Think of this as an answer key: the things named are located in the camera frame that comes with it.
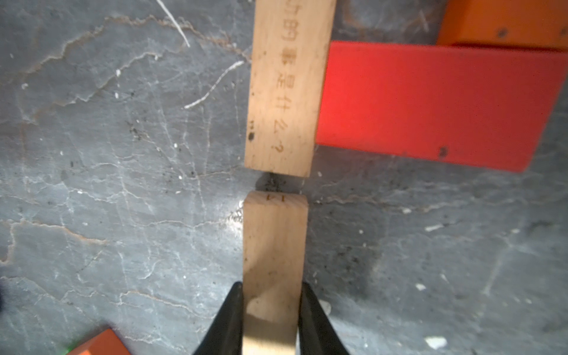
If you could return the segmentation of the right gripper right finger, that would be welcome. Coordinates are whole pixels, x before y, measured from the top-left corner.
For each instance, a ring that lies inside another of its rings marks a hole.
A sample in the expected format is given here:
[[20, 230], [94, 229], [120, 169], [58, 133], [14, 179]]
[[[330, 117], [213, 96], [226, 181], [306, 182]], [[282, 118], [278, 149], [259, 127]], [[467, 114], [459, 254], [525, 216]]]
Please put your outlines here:
[[302, 284], [298, 330], [302, 355], [349, 355], [307, 282]]

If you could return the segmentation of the red block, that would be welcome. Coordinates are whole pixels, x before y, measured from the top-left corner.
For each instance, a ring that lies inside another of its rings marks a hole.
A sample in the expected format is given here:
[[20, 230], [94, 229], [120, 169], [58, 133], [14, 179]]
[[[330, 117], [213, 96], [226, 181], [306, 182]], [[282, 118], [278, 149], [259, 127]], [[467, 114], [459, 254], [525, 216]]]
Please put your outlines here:
[[566, 53], [335, 41], [317, 143], [522, 172], [566, 75]]

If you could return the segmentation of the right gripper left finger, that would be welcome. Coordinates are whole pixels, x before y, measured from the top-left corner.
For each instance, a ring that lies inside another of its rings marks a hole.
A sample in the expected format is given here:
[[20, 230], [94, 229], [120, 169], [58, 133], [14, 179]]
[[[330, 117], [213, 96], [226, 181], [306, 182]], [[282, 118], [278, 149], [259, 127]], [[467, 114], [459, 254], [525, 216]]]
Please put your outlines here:
[[243, 284], [233, 284], [194, 355], [241, 355], [243, 344]]

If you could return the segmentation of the wooden block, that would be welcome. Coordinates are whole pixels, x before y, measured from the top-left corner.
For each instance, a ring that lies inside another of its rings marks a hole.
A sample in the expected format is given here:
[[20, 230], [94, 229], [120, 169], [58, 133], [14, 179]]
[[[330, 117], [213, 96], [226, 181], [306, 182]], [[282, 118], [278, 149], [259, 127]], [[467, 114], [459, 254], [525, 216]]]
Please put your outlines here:
[[243, 354], [295, 354], [309, 205], [250, 192], [243, 205]]
[[244, 164], [307, 178], [312, 170], [335, 1], [257, 1]]

